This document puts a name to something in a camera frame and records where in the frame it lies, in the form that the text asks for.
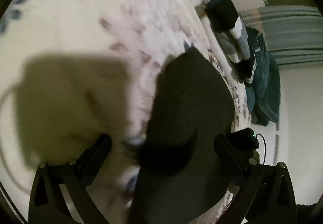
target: floral bedsheet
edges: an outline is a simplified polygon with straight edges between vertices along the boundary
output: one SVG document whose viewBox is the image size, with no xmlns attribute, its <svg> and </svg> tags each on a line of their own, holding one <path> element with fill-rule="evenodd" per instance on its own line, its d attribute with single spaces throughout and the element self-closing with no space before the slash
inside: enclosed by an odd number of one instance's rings
<svg viewBox="0 0 323 224">
<path fill-rule="evenodd" d="M 227 82 L 235 102 L 232 131 L 249 125 L 244 87 L 221 67 L 194 10 L 201 2 L 12 1 L 0 20 L 0 94 L 15 95 L 1 111 L 16 118 L 6 121 L 3 146 L 21 190 L 30 192 L 40 162 L 65 163 L 109 132 L 113 149 L 88 192 L 110 223 L 125 223 L 131 202 L 125 190 L 139 168 L 122 141 L 144 137 L 159 72 L 190 46 Z"/>
</svg>

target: screw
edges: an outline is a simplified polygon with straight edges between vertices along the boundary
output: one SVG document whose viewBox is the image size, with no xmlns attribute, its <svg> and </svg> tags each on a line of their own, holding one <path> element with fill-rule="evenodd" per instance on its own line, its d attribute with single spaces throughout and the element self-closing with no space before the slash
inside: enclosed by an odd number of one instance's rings
<svg viewBox="0 0 323 224">
<path fill-rule="evenodd" d="M 250 158 L 249 159 L 249 163 L 251 164 L 251 165 L 256 165 L 257 164 L 257 160 L 255 159 L 255 158 Z"/>
<path fill-rule="evenodd" d="M 74 164 L 76 164 L 76 158 L 71 158 L 71 159 L 68 161 L 68 164 L 69 164 L 69 165 L 74 165 Z"/>
<path fill-rule="evenodd" d="M 40 169 L 43 169 L 44 167 L 46 167 L 46 162 L 42 162 L 39 164 Z"/>
<path fill-rule="evenodd" d="M 278 165 L 282 168 L 286 168 L 286 164 L 284 162 L 279 162 Z"/>
</svg>

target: bed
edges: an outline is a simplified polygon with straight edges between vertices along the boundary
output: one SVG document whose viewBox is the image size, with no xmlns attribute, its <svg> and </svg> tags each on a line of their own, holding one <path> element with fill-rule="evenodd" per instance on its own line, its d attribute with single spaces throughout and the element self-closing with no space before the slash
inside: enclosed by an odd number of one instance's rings
<svg viewBox="0 0 323 224">
<path fill-rule="evenodd" d="M 194 9 L 202 1 L 12 1 L 0 20 L 1 174 L 25 218 L 39 163 L 79 157 L 108 132 L 113 149 L 87 191 L 110 223 L 125 223 L 139 166 L 122 143 L 145 137 L 158 74 L 191 46 L 231 92 L 232 131 L 250 125 L 245 87 Z M 193 223 L 215 222 L 231 197 Z"/>
</svg>

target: curtain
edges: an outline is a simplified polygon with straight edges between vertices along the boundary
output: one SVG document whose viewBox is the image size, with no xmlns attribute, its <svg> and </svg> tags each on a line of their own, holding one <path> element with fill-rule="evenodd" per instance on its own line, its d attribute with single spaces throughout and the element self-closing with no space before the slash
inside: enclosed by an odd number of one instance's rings
<svg viewBox="0 0 323 224">
<path fill-rule="evenodd" d="M 323 17 L 309 6 L 268 6 L 240 12 L 264 34 L 278 65 L 323 63 Z"/>
</svg>

